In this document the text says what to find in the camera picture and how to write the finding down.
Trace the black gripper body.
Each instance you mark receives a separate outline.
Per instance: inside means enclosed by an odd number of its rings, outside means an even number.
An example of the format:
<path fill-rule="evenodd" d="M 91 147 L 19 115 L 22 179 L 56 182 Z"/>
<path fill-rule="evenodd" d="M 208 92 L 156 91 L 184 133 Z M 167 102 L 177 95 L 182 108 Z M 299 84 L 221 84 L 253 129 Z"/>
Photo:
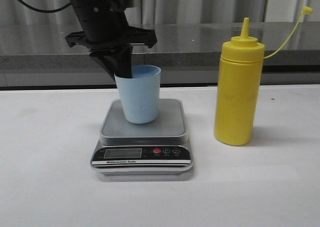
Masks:
<path fill-rule="evenodd" d="M 69 47 L 82 45 L 98 50 L 143 45 L 151 48 L 157 43 L 153 29 L 130 26 L 124 12 L 111 11 L 108 7 L 75 7 L 74 12 L 83 30 L 65 37 Z"/>

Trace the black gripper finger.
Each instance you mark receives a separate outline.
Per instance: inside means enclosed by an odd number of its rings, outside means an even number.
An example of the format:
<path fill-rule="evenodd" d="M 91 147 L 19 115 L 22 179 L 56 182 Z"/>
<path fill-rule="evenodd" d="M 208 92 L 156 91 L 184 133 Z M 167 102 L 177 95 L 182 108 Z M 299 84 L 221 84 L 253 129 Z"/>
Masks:
<path fill-rule="evenodd" d="M 89 57 L 102 67 L 110 77 L 121 76 L 121 56 L 118 52 L 110 50 L 92 51 Z"/>
<path fill-rule="evenodd" d="M 113 73 L 120 78 L 132 78 L 132 51 L 130 45 L 120 45 L 114 48 Z"/>

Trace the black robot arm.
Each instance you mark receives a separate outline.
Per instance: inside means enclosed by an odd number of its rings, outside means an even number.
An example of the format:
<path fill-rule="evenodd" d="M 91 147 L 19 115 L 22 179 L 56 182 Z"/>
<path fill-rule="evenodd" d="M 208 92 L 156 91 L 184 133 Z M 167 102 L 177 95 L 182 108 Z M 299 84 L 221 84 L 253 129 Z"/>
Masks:
<path fill-rule="evenodd" d="M 65 40 L 69 47 L 84 46 L 89 56 L 111 78 L 132 78 L 133 47 L 148 48 L 157 43 L 153 29 L 130 26 L 125 10 L 131 0 L 70 0 L 82 31 Z"/>

